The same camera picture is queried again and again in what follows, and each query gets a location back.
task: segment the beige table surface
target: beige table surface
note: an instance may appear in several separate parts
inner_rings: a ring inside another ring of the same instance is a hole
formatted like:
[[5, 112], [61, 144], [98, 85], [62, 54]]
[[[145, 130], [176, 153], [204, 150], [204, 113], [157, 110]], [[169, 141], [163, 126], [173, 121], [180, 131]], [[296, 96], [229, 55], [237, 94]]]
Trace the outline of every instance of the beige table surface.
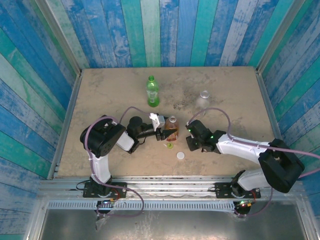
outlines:
[[[147, 104], [146, 82], [154, 75], [159, 82], [160, 105]], [[102, 115], [120, 119], [122, 113], [135, 106], [146, 112], [164, 116], [175, 115], [180, 123], [179, 138], [173, 148], [148, 137], [133, 154], [115, 146], [109, 154], [109, 169], [113, 176], [158, 175], [234, 175], [243, 169], [258, 166], [248, 160], [226, 154], [189, 151], [186, 122], [195, 113], [195, 99], [203, 90], [210, 93], [211, 107], [225, 110], [232, 121], [232, 134], [256, 141], [272, 141], [274, 135], [252, 67], [161, 67], [109, 68], [84, 70], [70, 128], [63, 150], [58, 177], [89, 176], [88, 155], [79, 140], [81, 132]], [[140, 116], [131, 109], [122, 124]], [[200, 119], [215, 130], [227, 130], [227, 120], [218, 111], [210, 111]], [[185, 158], [179, 160], [178, 152]]]

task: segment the small round object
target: small round object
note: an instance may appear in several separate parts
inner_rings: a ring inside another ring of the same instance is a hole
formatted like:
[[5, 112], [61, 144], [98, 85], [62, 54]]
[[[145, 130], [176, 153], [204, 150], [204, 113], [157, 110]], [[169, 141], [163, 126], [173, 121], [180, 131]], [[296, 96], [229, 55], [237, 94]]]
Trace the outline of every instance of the small round object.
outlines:
[[172, 149], [172, 148], [174, 147], [174, 144], [171, 143], [171, 142], [169, 142], [169, 143], [166, 144], [166, 147], [167, 147], [168, 149]]
[[181, 160], [185, 158], [185, 154], [182, 151], [180, 151], [176, 154], [176, 157]]

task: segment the metal floor panel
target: metal floor panel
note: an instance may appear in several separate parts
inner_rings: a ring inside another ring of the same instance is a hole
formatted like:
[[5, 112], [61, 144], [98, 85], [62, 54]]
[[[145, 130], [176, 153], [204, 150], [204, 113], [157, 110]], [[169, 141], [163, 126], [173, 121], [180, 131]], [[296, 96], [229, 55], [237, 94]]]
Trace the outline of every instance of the metal floor panel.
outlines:
[[[254, 205], [254, 211], [265, 202]], [[125, 211], [133, 214], [136, 211]], [[218, 211], [145, 211], [134, 218], [110, 217], [96, 231], [93, 210], [49, 209], [42, 240], [304, 240], [292, 202], [273, 202], [261, 215], [240, 219]]]

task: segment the purple cable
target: purple cable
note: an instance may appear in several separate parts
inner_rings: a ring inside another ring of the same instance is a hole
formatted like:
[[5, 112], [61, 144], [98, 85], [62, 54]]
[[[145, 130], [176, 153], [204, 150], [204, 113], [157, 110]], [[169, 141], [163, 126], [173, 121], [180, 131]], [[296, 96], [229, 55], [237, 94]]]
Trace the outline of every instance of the purple cable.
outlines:
[[257, 211], [257, 212], [252, 213], [252, 214], [240, 214], [240, 213], [237, 212], [236, 209], [234, 209], [234, 213], [237, 214], [239, 218], [256, 216], [256, 215], [262, 213], [263, 211], [265, 211], [267, 209], [267, 207], [271, 204], [271, 200], [272, 200], [273, 195], [274, 195], [274, 189], [271, 188], [269, 201], [266, 203], [266, 205], [260, 211]]
[[97, 212], [99, 215], [103, 215], [103, 216], [111, 216], [111, 217], [119, 217], [119, 218], [134, 218], [134, 217], [137, 217], [139, 216], [140, 214], [143, 213], [144, 211], [144, 207], [145, 207], [145, 201], [144, 199], [142, 198], [142, 196], [137, 193], [135, 190], [131, 189], [131, 188], [128, 188], [128, 187], [124, 187], [124, 186], [113, 186], [113, 185], [109, 185], [109, 184], [106, 184], [102, 181], [100, 181], [100, 179], [97, 177], [96, 175], [96, 172], [95, 172], [95, 169], [94, 169], [94, 161], [93, 161], [93, 154], [91, 153], [91, 151], [89, 150], [88, 148], [88, 138], [89, 138], [89, 133], [91, 131], [91, 129], [94, 127], [95, 124], [97, 124], [98, 122], [100, 122], [101, 120], [104, 120], [104, 119], [111, 119], [112, 121], [118, 123], [118, 120], [115, 119], [113, 116], [103, 116], [103, 117], [100, 117], [99, 119], [97, 119], [96, 121], [94, 121], [94, 123], [92, 123], [88, 130], [86, 131], [86, 134], [85, 134], [85, 137], [84, 137], [84, 148], [85, 150], [87, 151], [87, 153], [89, 154], [89, 160], [90, 160], [90, 167], [91, 167], [91, 171], [92, 171], [92, 174], [95, 175], [95, 179], [98, 181], [99, 184], [101, 185], [104, 185], [108, 188], [115, 188], [115, 189], [125, 189], [127, 191], [131, 191], [133, 193], [135, 193], [142, 201], [142, 207], [140, 209], [140, 211], [136, 214], [132, 214], [132, 215], [120, 215], [120, 214], [102, 214], [102, 213], [99, 213], [99, 207], [97, 208]]
[[142, 111], [141, 109], [139, 109], [139, 108], [137, 108], [137, 107], [135, 107], [135, 106], [130, 106], [130, 107], [128, 107], [128, 108], [124, 111], [124, 113], [122, 114], [119, 123], [122, 122], [122, 119], [124, 118], [124, 116], [126, 115], [126, 113], [127, 113], [130, 109], [138, 110], [139, 112], [141, 112], [141, 113], [143, 113], [143, 114], [146, 114], [146, 115], [148, 115], [148, 116], [149, 116], [149, 114], [150, 114], [150, 113], [147, 113], [147, 112], [145, 112], [145, 111]]
[[[231, 121], [230, 121], [230, 117], [228, 116], [228, 114], [223, 111], [222, 109], [220, 108], [217, 108], [217, 107], [208, 107], [208, 108], [205, 108], [205, 109], [202, 109], [201, 111], [197, 112], [188, 122], [188, 124], [190, 124], [193, 119], [195, 119], [196, 116], [198, 116], [199, 114], [203, 113], [204, 111], [207, 111], [207, 110], [217, 110], [221, 113], [223, 113], [226, 117], [226, 119], [228, 120], [228, 128], [227, 128], [227, 131], [226, 131], [226, 134], [228, 135], [228, 137], [236, 142], [236, 143], [240, 143], [240, 144], [245, 144], [245, 145], [248, 145], [248, 146], [252, 146], [252, 147], [257, 147], [257, 148], [263, 148], [263, 149], [270, 149], [270, 150], [273, 150], [273, 151], [281, 151], [281, 152], [287, 152], [287, 153], [294, 153], [294, 154], [302, 154], [302, 155], [308, 155], [308, 156], [311, 156], [311, 157], [314, 157], [314, 158], [317, 158], [317, 159], [320, 159], [320, 156], [317, 155], [317, 154], [314, 154], [314, 153], [311, 153], [311, 152], [306, 152], [306, 151], [300, 151], [300, 150], [294, 150], [294, 149], [287, 149], [287, 148], [281, 148], [281, 147], [273, 147], [273, 146], [267, 146], [267, 145], [259, 145], [259, 144], [255, 144], [255, 143], [251, 143], [251, 142], [247, 142], [247, 141], [242, 141], [242, 140], [238, 140], [238, 139], [235, 139], [230, 131], [231, 131]], [[311, 174], [314, 174], [316, 172], [320, 171], [320, 168], [317, 168], [313, 171], [309, 171], [309, 172], [306, 172], [304, 174], [301, 174], [299, 176], [299, 178], [303, 178], [305, 176], [308, 176], [308, 175], [311, 175]]]

